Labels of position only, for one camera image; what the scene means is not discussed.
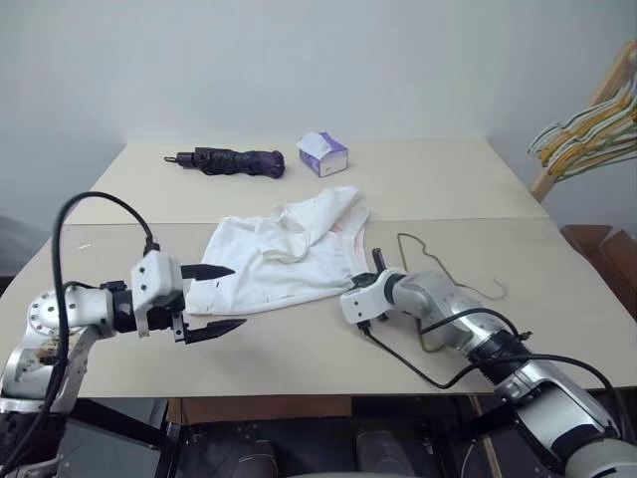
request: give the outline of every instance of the table leg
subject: table leg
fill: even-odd
[[[181,441],[184,436],[186,425],[164,422],[165,440],[161,447],[161,455],[155,470],[155,478],[173,478],[177,472],[179,464],[179,453],[181,452]]]

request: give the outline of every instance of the wire hanger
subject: wire hanger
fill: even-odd
[[[430,259],[433,259],[434,261],[436,261],[436,264],[438,264],[440,269],[442,269],[442,271],[447,275],[449,280],[451,282],[453,282],[456,287],[462,287],[464,289],[469,289],[470,291],[474,291],[479,296],[482,296],[485,299],[488,299],[490,301],[499,301],[499,300],[503,299],[504,297],[506,297],[507,294],[509,293],[509,290],[507,289],[507,286],[505,286],[503,283],[498,281],[498,279],[496,279],[495,277],[494,277],[494,282],[496,284],[498,284],[498,286],[500,286],[500,288],[502,289],[502,293],[499,296],[497,296],[497,297],[488,296],[487,294],[479,291],[475,287],[471,287],[471,286],[469,286],[467,284],[461,284],[460,282],[458,282],[458,281],[456,281],[454,279],[454,277],[451,275],[451,273],[445,267],[445,265],[442,263],[442,261],[438,258],[438,256],[427,252],[427,244],[425,244],[425,242],[422,239],[420,239],[418,236],[414,236],[413,234],[408,234],[406,232],[399,232],[398,234],[396,234],[396,240],[398,241],[398,249],[400,250],[400,259],[402,260],[402,267],[403,267],[403,269],[405,271],[409,272],[407,270],[407,259],[405,257],[405,251],[403,249],[402,241],[401,241],[401,239],[403,237],[408,237],[409,239],[412,239],[412,240],[416,241],[418,244],[420,244],[422,246],[422,253],[425,256],[429,257]]]

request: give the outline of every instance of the black cable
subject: black cable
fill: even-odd
[[[95,286],[90,286],[89,284],[85,284],[84,282],[78,282],[78,281],[68,281],[64,283],[64,286],[62,286],[64,289],[64,292],[67,292],[67,289],[69,289],[70,287],[82,287],[83,289],[97,289],[97,287]]]
[[[53,235],[51,237],[51,254],[52,254],[52,264],[53,264],[53,283],[56,291],[56,299],[58,302],[58,314],[59,314],[59,330],[58,330],[58,348],[56,350],[56,363],[53,365],[53,370],[51,371],[51,376],[49,378],[49,383],[47,385],[47,391],[45,393],[45,397],[40,407],[40,411],[38,412],[38,416],[33,420],[31,426],[27,430],[27,432],[18,443],[18,446],[13,450],[7,461],[4,463],[2,467],[2,471],[0,471],[0,477],[4,477],[9,474],[9,472],[13,471],[13,468],[17,465],[18,460],[23,455],[26,446],[31,439],[35,430],[41,425],[44,418],[51,411],[51,406],[60,391],[60,387],[62,386],[62,381],[64,380],[65,370],[67,368],[68,363],[68,355],[69,355],[69,318],[67,316],[67,302],[65,299],[65,293],[68,287],[72,285],[78,285],[80,287],[86,286],[86,284],[82,284],[80,282],[69,282],[64,284],[62,282],[62,257],[60,253],[60,239],[62,236],[62,226],[64,225],[64,221],[71,211],[71,209],[83,199],[87,197],[99,197],[102,199],[106,199],[108,201],[114,202],[115,204],[121,206],[126,211],[128,211],[141,225],[145,235],[146,235],[146,245],[144,247],[144,254],[151,249],[158,249],[158,245],[154,243],[152,238],[152,232],[150,231],[150,227],[144,219],[139,215],[137,211],[135,211],[131,206],[123,202],[121,199],[107,194],[105,192],[97,192],[97,191],[88,191],[82,192],[73,196],[69,199],[60,209],[56,220],[53,226]]]
[[[528,354],[528,355],[511,356],[506,358],[489,358],[486,360],[479,360],[474,363],[471,363],[465,366],[463,369],[461,369],[458,373],[456,373],[453,376],[453,378],[451,378],[451,380],[449,380],[447,383],[439,383],[433,378],[431,378],[430,376],[423,373],[420,369],[418,369],[414,364],[412,364],[406,358],[401,356],[399,353],[395,352],[393,349],[391,349],[386,344],[384,344],[379,339],[377,339],[371,333],[370,327],[363,325],[362,327],[359,327],[359,328],[363,331],[363,333],[368,339],[374,342],[381,349],[388,352],[393,357],[399,359],[404,365],[406,365],[410,370],[412,370],[414,373],[420,376],[423,380],[441,389],[451,388],[470,371],[485,365],[493,364],[493,363],[526,361],[526,360],[551,360],[551,361],[560,361],[563,363],[568,363],[571,365],[584,368],[588,372],[595,375],[595,377],[604,385],[604,389],[609,394],[611,401],[613,402],[612,405],[614,408],[614,413],[616,415],[615,419],[619,427],[620,437],[626,441],[630,441],[632,439],[633,432],[632,432],[632,427],[630,425],[630,419],[628,418],[628,413],[624,407],[624,404],[621,398],[619,397],[619,394],[617,393],[617,390],[612,386],[612,384],[610,383],[610,380],[608,380],[608,378],[606,378],[606,376],[601,371],[599,371],[594,366],[586,363],[585,361],[581,361],[576,358],[555,356],[555,355],[549,355],[549,354]]]
[[[521,339],[521,340],[524,339],[521,337],[520,333],[518,332],[518,329],[516,329],[516,326],[514,326],[513,322],[511,322],[509,319],[507,319],[505,316],[503,316],[499,312],[494,311],[492,309],[487,309],[485,307],[476,307],[474,309],[467,309],[466,311],[462,311],[462,312],[459,312],[458,314],[454,314],[453,316],[449,316],[446,319],[443,319],[442,321],[437,322],[436,324],[433,324],[429,327],[425,327],[424,329],[420,331],[420,335],[424,336],[428,332],[438,329],[439,327],[446,326],[450,322],[457,321],[458,319],[462,319],[463,317],[470,316],[471,314],[489,314],[491,316],[497,317],[502,322],[507,324],[507,327],[509,327],[509,330],[511,331],[511,333],[516,339]]]

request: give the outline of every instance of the white cloth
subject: white cloth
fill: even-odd
[[[363,250],[369,210],[352,186],[331,187],[271,217],[226,217],[202,262],[233,269],[219,280],[192,282],[190,314],[252,314],[334,296],[367,272]]]

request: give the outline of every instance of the table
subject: table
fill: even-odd
[[[287,159],[283,179],[205,176],[162,160],[194,145],[127,146],[93,187],[129,202],[163,250],[182,263],[198,262],[215,224],[226,215],[267,215],[277,203],[311,197],[325,187],[353,184],[372,214],[366,249],[381,247],[400,265],[396,234],[426,241],[464,283],[497,293],[483,301],[512,319],[538,353],[583,359],[616,386],[637,384],[637,336],[630,316],[592,267],[562,239],[545,211],[482,139],[351,142],[350,168],[317,178],[291,145],[218,145],[237,150],[278,149]],[[64,230],[65,279],[98,284],[127,279],[139,259],[142,234],[132,219],[105,201],[81,204]],[[407,244],[411,271],[436,267]],[[26,308],[51,288],[49,244],[32,259],[0,300],[5,357],[23,334]],[[348,325],[337,298],[251,316],[220,340],[184,346],[168,331],[140,340],[136,334],[98,342],[81,397],[237,396],[270,394],[435,394],[435,389],[367,342]],[[187,317],[193,327],[208,318]],[[434,357],[420,349],[413,319],[392,315],[374,332],[439,381],[466,364],[453,351]],[[583,370],[569,374],[581,386],[599,387]],[[470,373],[445,393],[489,392]],[[161,430],[79,400],[75,417],[133,441],[162,448],[159,473],[174,475],[184,427]]]
[[[183,263],[200,259],[213,224],[154,224],[162,249]],[[636,328],[594,269],[567,245],[547,218],[456,221],[376,221],[367,226],[366,249],[381,247],[400,265],[397,232],[428,244],[462,282],[497,294],[498,278],[509,288],[502,301],[484,301],[532,330],[528,346],[538,353],[583,359],[617,386],[637,383]],[[139,258],[137,225],[67,226],[63,240],[65,280],[98,284],[127,279]],[[435,267],[405,242],[412,271]],[[45,246],[16,277],[0,301],[6,355],[23,334],[31,299],[50,287]],[[187,320],[201,326],[208,317]],[[454,351],[429,357],[420,350],[413,319],[395,317],[374,325],[425,372],[445,381],[466,361]],[[598,387],[585,371],[568,371],[582,386]],[[91,352],[81,396],[228,396],[267,394],[468,393],[492,386],[472,372],[451,390],[423,382],[395,358],[367,342],[344,320],[337,298],[249,316],[249,322],[215,341],[184,346],[169,331],[118,335]]]
[[[92,190],[129,202],[149,223],[217,223],[224,216],[269,215],[280,203],[308,199],[335,185],[358,186],[371,219],[426,220],[547,217],[483,139],[426,139],[348,143],[349,169],[319,178],[299,160],[293,144],[224,144],[237,150],[280,150],[281,179],[206,176],[165,162],[193,144],[132,144]],[[86,201],[69,224],[128,224],[125,211],[101,200]]]

